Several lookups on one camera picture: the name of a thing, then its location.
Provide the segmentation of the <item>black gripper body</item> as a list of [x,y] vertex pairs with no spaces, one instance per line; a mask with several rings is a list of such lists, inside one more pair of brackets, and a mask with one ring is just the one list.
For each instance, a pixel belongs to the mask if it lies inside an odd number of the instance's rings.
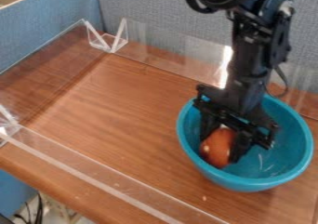
[[199,84],[194,107],[212,114],[222,125],[235,133],[247,131],[254,135],[254,145],[270,149],[278,124],[263,109],[268,77],[243,77],[227,82],[226,88]]

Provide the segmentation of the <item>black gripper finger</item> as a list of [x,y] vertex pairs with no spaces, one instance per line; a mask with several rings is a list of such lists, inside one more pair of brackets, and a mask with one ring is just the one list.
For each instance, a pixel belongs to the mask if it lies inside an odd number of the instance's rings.
[[232,147],[230,149],[230,162],[236,163],[254,145],[254,135],[247,131],[235,134]]
[[212,114],[203,112],[200,121],[200,140],[206,140],[215,129],[219,127],[220,123],[218,121],[218,118]]

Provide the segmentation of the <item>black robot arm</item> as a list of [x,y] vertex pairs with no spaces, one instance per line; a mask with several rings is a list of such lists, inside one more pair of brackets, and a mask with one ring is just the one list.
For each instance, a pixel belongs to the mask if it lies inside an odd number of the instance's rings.
[[186,0],[203,14],[223,10],[232,21],[232,58],[226,86],[198,85],[194,107],[200,111],[200,140],[227,126],[234,137],[218,157],[235,163],[252,146],[270,149],[278,124],[262,101],[271,73],[280,72],[291,51],[292,0]]

